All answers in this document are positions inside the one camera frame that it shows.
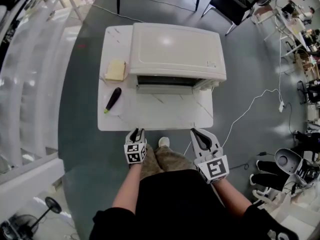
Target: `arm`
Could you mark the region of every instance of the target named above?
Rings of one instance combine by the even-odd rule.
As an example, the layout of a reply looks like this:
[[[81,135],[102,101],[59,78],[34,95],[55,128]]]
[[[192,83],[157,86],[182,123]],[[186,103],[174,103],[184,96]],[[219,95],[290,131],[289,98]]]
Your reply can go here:
[[[128,175],[116,194],[112,204],[113,208],[124,208],[134,214],[136,213],[141,168],[141,163],[135,163],[131,166]]]
[[[213,183],[225,208],[233,215],[242,217],[252,203],[232,186],[225,178]]]

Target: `gray floor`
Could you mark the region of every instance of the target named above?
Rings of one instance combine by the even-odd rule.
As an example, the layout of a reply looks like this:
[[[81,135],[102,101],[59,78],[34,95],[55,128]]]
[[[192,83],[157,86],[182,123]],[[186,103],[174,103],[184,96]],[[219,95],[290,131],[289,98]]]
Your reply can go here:
[[[194,9],[192,0],[159,0]],[[263,36],[272,25],[266,22],[260,30],[250,20],[245,21],[227,37],[230,24],[214,11],[200,19],[209,0],[200,0],[198,12],[145,0],[121,0],[122,15],[149,23],[176,24],[218,32],[221,37],[227,80],[212,94],[214,125],[210,132],[222,144],[231,123],[250,105],[255,96],[265,89],[273,90],[279,84],[279,35],[267,43]],[[116,0],[96,0],[96,5],[116,11]],[[92,218],[97,210],[110,207],[118,188],[128,171],[123,154],[127,132],[102,132],[97,127],[98,76],[105,29],[109,26],[131,25],[134,22],[120,18],[102,9],[92,7],[80,31],[68,65],[59,117],[59,155],[64,160],[66,174],[63,184],[66,199],[79,236],[89,238]],[[290,69],[282,59],[282,71]],[[291,129],[302,130],[306,107],[300,105],[296,83],[303,73],[294,71],[281,76],[283,100],[293,107]],[[290,148],[293,139],[289,131],[290,109],[279,113],[278,93],[266,93],[256,100],[251,110],[234,124],[224,147],[229,166],[247,162],[250,168],[234,169],[229,181],[248,198],[251,188],[249,175],[255,171],[255,155],[279,148]],[[161,136],[170,138],[173,150],[183,153],[190,141],[188,130],[148,131],[147,139],[157,145]],[[186,156],[194,159],[192,148]]]

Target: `chair leg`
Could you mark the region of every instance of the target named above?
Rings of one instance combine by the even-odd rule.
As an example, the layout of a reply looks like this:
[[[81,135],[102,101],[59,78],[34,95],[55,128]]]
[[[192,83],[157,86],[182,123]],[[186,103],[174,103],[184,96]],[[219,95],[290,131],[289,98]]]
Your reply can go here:
[[[225,34],[225,36],[228,35],[231,31],[233,31],[236,27],[237,27],[237,25],[232,22],[232,25],[229,28],[228,32]]]
[[[203,11],[203,13],[202,13],[202,15],[201,15],[201,18],[202,18],[203,16],[205,16],[205,14],[210,11],[210,9],[212,9],[212,7],[208,9],[209,6],[210,6],[210,3],[208,3],[208,5],[206,6],[206,8],[204,9],[204,11]]]

